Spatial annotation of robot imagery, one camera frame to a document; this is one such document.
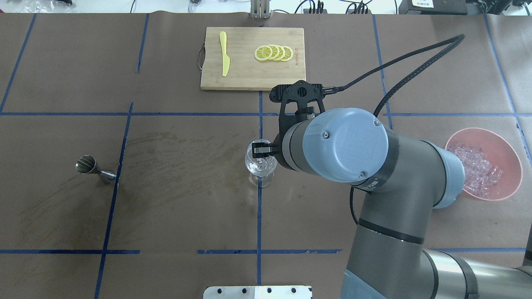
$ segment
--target glass base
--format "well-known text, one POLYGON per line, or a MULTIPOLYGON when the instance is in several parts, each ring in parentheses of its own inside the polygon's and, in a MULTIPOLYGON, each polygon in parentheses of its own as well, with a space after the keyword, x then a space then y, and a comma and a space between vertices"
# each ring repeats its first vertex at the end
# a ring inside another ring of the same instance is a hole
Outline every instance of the glass base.
POLYGON ((275 173, 274 172, 272 172, 269 175, 264 176, 264 177, 258 177, 256 175, 250 173, 250 177, 248 178, 248 180, 255 187, 259 186, 259 181, 260 181, 261 182, 260 187, 261 188, 266 188, 266 187, 268 187, 271 184, 271 182, 273 181, 274 177, 275 177, 275 173))

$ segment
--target light blue joint cap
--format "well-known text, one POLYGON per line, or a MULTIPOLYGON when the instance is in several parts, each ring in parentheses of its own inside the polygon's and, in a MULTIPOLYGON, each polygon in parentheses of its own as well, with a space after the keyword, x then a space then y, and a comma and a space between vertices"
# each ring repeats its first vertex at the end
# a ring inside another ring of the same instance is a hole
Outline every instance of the light blue joint cap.
POLYGON ((355 182, 373 176, 388 154, 385 126, 359 108, 326 111, 312 120, 303 136, 303 153, 310 167, 335 182, 355 182))
POLYGON ((443 209, 454 203, 456 197, 462 192, 466 182, 466 172, 460 159, 453 153, 437 147, 434 143, 423 140, 430 144, 442 158, 445 168, 445 193, 442 200, 433 209, 443 209))
POLYGON ((351 271, 345 269, 340 299, 386 299, 386 297, 382 296, 351 271))

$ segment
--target pink bowl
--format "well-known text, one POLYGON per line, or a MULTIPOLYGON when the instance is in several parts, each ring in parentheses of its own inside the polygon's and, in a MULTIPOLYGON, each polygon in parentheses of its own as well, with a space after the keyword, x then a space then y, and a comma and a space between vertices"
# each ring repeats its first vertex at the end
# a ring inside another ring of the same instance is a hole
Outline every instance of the pink bowl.
POLYGON ((523 181, 523 168, 517 153, 504 138, 486 129, 465 128, 454 133, 445 148, 457 143, 464 143, 466 146, 482 145, 482 151, 490 163, 504 171, 501 181, 490 188, 487 198, 472 195, 465 189, 462 190, 462 196, 474 200, 501 201, 517 192, 523 181))

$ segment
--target robotic arm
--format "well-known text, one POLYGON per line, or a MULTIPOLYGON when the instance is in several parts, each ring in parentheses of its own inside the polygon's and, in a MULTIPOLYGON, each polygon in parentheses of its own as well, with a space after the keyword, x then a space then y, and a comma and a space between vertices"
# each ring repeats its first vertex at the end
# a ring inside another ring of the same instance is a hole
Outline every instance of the robotic arm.
POLYGON ((449 206, 462 190, 460 160, 386 128, 380 109, 325 111, 322 99, 337 89, 305 81, 272 89, 270 100, 281 104, 279 134, 271 144, 253 144, 253 157, 273 155, 285 168, 367 192, 342 299, 532 298, 530 261, 511 269, 423 249, 432 209, 449 206), (291 102, 294 115, 286 113, 291 102))

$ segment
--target yellow knife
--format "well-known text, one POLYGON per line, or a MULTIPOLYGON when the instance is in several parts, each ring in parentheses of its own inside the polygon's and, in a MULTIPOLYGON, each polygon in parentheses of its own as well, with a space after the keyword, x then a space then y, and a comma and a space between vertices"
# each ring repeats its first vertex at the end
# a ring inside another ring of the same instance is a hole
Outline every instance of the yellow knife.
POLYGON ((222 45, 222 76, 227 76, 231 59, 227 56, 227 33, 220 31, 220 44, 222 45))

